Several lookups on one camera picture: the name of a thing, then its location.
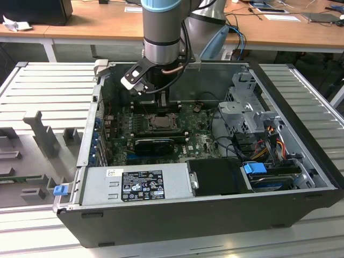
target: white label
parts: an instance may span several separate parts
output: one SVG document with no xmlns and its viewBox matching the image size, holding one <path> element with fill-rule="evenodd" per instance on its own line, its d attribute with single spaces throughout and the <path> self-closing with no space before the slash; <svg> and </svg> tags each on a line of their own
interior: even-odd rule
<svg viewBox="0 0 344 258">
<path fill-rule="evenodd" d="M 142 7 L 130 7 L 130 6 L 127 6 L 125 9 L 124 9 L 125 12 L 142 12 Z"/>
<path fill-rule="evenodd" d="M 123 168 L 108 169 L 106 171 L 106 176 L 122 176 Z"/>
<path fill-rule="evenodd" d="M 3 181 L 0 181 L 0 184 L 14 184 L 15 182 L 12 181 L 12 180 L 3 180 Z"/>
<path fill-rule="evenodd" d="M 163 195 L 163 191 L 154 191 L 154 195 Z"/>
</svg>

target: floor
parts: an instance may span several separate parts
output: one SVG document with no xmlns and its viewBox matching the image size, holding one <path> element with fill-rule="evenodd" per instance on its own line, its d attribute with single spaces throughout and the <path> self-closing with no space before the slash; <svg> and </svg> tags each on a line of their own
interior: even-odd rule
<svg viewBox="0 0 344 258">
<path fill-rule="evenodd" d="M 47 62 L 47 56 L 41 44 L 2 43 L 8 55 L 0 49 L 0 84 L 6 79 L 18 61 Z M 112 61 L 135 61 L 141 58 L 141 47 L 96 46 L 101 58 Z M 88 45 L 57 45 L 59 62 L 93 62 L 91 48 Z M 259 63 L 274 63 L 277 52 L 251 51 L 245 60 L 256 60 Z M 340 54 L 334 55 L 334 61 L 324 62 L 321 53 L 306 53 L 296 62 L 296 68 L 324 94 L 328 86 L 339 76 L 343 68 L 338 65 Z M 278 62 L 290 62 L 293 53 L 278 56 Z M 344 112 L 344 105 L 338 108 Z"/>
</svg>

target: computer case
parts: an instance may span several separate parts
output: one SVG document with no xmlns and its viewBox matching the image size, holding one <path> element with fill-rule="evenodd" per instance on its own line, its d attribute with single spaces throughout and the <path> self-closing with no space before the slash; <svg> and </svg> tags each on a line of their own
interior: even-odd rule
<svg viewBox="0 0 344 258">
<path fill-rule="evenodd" d="M 70 0 L 10 0 L 0 1 L 0 20 L 3 15 L 16 22 L 63 26 L 71 16 Z"/>
</svg>

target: copper tube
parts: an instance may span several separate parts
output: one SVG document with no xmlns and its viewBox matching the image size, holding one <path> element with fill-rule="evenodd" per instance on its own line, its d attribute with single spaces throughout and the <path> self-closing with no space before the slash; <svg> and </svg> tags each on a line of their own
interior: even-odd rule
<svg viewBox="0 0 344 258">
<path fill-rule="evenodd" d="M 183 66 L 179 66 L 177 68 L 174 68 L 172 70 L 165 70 L 165 69 L 162 69 L 161 72 L 165 75 L 169 75 L 169 74 L 174 74 L 180 70 L 182 70 L 184 67 Z"/>
</svg>

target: wooden desk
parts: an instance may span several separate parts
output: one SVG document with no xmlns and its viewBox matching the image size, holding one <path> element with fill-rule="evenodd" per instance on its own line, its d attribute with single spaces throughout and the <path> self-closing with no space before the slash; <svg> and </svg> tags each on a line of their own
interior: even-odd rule
<svg viewBox="0 0 344 258">
<path fill-rule="evenodd" d="M 142 13 L 124 12 L 126 4 L 72 1 L 66 26 L 50 26 L 47 38 L 143 40 Z"/>
<path fill-rule="evenodd" d="M 27 31 L 10 31 L 5 26 L 0 26 L 0 37 L 30 37 L 30 38 L 42 38 L 44 33 L 49 28 L 49 25 L 31 25 L 33 30 Z"/>
<path fill-rule="evenodd" d="M 288 0 L 295 8 L 286 8 L 289 12 L 322 12 L 330 2 L 317 0 L 307 9 L 309 3 L 300 0 Z M 81 45 L 123 45 L 142 46 L 143 28 L 141 13 L 124 12 L 124 3 L 99 5 L 98 1 L 72 1 L 73 15 L 66 26 L 34 25 L 34 30 L 26 32 L 10 32 L 0 28 L 0 41 L 31 42 L 43 44 L 50 62 L 56 62 L 55 44 Z M 228 0 L 226 11 L 230 12 L 248 4 L 234 4 Z M 247 8 L 234 11 L 235 14 L 251 14 Z M 341 53 L 344 51 L 344 28 L 332 25 L 308 24 L 301 15 L 295 15 L 301 22 L 271 21 L 264 15 L 237 16 L 240 31 L 247 38 L 246 49 L 272 51 L 303 51 Z M 228 16 L 235 24 L 232 15 Z M 238 36 L 230 34 L 226 40 L 226 48 L 233 49 L 238 44 Z"/>
<path fill-rule="evenodd" d="M 290 13 L 300 12 L 323 12 L 325 7 L 329 6 L 329 1 L 317 0 L 311 4 L 307 9 L 304 9 L 310 1 L 288 0 L 288 4 L 295 7 L 283 9 Z M 226 11 L 239 9 L 247 6 L 246 3 L 234 4 L 228 1 Z M 235 14 L 252 14 L 247 8 L 233 11 Z M 338 12 L 328 12 L 339 17 Z M 263 20 L 255 15 L 237 16 L 240 31 L 245 34 L 247 38 L 248 49 L 265 49 L 265 50 L 290 50 L 304 49 L 309 52 L 343 52 L 344 50 L 344 28 L 332 25 L 331 27 L 322 26 L 317 23 L 308 23 L 307 19 L 302 15 L 293 15 L 301 22 L 297 21 L 279 21 L 268 20 L 264 15 L 259 15 Z M 233 15 L 228 16 L 230 22 L 235 25 Z M 236 35 L 229 35 L 226 43 L 237 44 L 238 37 Z"/>
</svg>

